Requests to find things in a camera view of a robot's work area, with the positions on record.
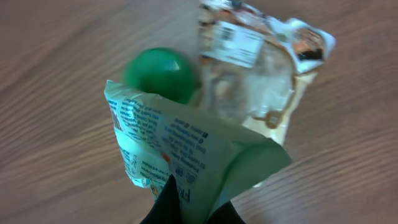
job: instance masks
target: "barcode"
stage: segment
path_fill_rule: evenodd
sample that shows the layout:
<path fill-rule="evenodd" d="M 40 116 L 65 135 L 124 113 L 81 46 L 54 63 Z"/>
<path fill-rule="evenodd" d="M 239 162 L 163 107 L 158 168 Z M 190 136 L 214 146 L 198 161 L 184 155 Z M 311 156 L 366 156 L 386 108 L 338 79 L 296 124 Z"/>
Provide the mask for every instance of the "barcode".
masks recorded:
<path fill-rule="evenodd" d="M 221 39 L 222 40 L 232 40 L 232 37 L 234 35 L 234 30 L 224 27 L 223 28 L 223 33 L 221 34 Z"/>

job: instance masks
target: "paper packet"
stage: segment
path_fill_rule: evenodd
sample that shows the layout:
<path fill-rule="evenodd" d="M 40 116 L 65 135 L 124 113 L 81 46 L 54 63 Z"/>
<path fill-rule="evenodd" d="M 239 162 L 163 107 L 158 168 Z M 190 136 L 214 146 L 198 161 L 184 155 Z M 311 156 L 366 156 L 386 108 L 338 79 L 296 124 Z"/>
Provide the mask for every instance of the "paper packet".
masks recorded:
<path fill-rule="evenodd" d="M 104 94 L 126 173 L 156 195 L 173 174 L 183 223 L 205 223 L 222 204 L 290 164 L 279 144 L 238 124 L 112 81 Z"/>
<path fill-rule="evenodd" d="M 290 115 L 335 39 L 298 19 L 282 22 L 242 3 L 203 0 L 200 108 L 283 144 Z"/>

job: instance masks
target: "black object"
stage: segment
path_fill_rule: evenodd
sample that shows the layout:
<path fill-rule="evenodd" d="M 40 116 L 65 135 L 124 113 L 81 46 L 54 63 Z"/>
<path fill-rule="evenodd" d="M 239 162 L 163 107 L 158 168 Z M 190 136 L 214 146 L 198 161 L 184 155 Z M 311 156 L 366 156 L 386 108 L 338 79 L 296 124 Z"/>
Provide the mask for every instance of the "black object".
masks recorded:
<path fill-rule="evenodd" d="M 323 60 L 323 50 L 316 49 L 316 51 L 308 50 L 298 54 L 299 60 Z"/>
<path fill-rule="evenodd" d="M 182 224 L 180 200 L 178 199 L 177 184 L 171 175 L 160 193 L 155 205 L 141 224 Z M 236 212 L 231 202 L 225 203 L 215 211 L 207 224 L 245 224 Z"/>

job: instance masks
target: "wood grain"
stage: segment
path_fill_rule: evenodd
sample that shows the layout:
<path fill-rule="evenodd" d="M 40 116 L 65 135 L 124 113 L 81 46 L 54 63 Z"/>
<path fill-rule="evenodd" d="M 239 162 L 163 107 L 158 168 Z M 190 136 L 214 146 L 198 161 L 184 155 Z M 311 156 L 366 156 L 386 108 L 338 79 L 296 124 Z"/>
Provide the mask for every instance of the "wood grain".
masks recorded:
<path fill-rule="evenodd" d="M 393 0 L 260 1 L 337 47 L 293 114 L 294 159 L 233 203 L 248 223 L 398 223 Z M 139 223 L 103 96 L 143 49 L 197 57 L 197 1 L 0 1 L 0 223 Z"/>

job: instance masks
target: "white label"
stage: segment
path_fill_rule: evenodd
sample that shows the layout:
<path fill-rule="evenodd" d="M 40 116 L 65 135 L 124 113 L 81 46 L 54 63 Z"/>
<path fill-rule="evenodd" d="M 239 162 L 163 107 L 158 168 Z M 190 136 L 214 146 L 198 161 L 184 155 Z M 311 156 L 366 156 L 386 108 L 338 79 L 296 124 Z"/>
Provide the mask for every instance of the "white label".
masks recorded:
<path fill-rule="evenodd" d="M 264 42 L 264 35 L 228 22 L 220 22 L 212 57 L 252 68 Z"/>

